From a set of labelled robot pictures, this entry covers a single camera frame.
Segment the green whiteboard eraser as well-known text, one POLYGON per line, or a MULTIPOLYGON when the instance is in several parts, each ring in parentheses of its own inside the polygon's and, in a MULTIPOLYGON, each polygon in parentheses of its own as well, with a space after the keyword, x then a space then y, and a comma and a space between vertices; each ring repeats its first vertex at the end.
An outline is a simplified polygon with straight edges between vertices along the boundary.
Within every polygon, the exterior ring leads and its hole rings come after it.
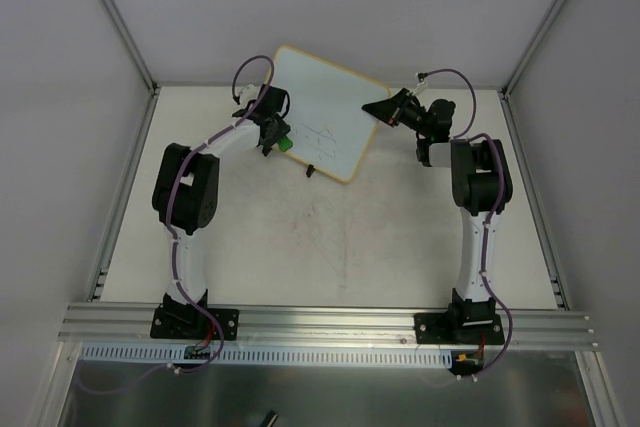
POLYGON ((293 147, 293 141, 285 136, 278 141, 278 149, 280 152, 287 152, 293 147))

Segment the yellow framed whiteboard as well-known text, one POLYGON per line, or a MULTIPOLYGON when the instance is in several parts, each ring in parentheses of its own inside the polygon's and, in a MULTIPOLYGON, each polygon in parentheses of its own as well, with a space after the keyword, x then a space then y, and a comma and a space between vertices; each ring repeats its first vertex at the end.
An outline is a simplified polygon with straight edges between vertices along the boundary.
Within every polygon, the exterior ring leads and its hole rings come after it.
POLYGON ((337 181, 351 182, 378 127, 362 107, 388 99, 391 90, 287 45, 277 49, 274 66, 273 84, 291 101, 286 122, 293 146, 285 154, 337 181))

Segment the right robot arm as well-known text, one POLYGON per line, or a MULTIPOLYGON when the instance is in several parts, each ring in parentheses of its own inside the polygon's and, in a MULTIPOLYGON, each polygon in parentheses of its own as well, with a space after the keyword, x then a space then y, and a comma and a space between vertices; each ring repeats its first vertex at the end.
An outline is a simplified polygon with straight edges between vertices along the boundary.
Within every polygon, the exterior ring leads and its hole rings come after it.
POLYGON ((420 345, 503 345, 510 327, 497 310, 506 304, 493 288, 495 237, 513 195, 503 145, 486 134, 469 140, 450 135, 456 104, 437 99, 424 107, 403 88, 394 96, 365 104, 362 110, 391 127, 416 134, 416 157, 425 167, 450 172, 454 203, 462 219, 461 266, 451 301, 442 313, 414 315, 420 345))

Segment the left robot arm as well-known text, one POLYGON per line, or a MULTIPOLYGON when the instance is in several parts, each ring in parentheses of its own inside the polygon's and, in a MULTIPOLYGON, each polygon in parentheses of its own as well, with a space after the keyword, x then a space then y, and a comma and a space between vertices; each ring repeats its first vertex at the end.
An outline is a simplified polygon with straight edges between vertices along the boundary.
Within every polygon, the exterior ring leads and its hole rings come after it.
POLYGON ((152 208, 168 233, 171 278, 154 312, 154 339, 198 340, 204 348, 212 340, 237 337, 239 312, 208 305, 204 275, 203 234, 217 211, 221 164, 257 147, 268 155, 293 143, 286 90, 249 86, 234 101, 241 108, 221 132, 196 147, 171 143, 164 150, 152 208))

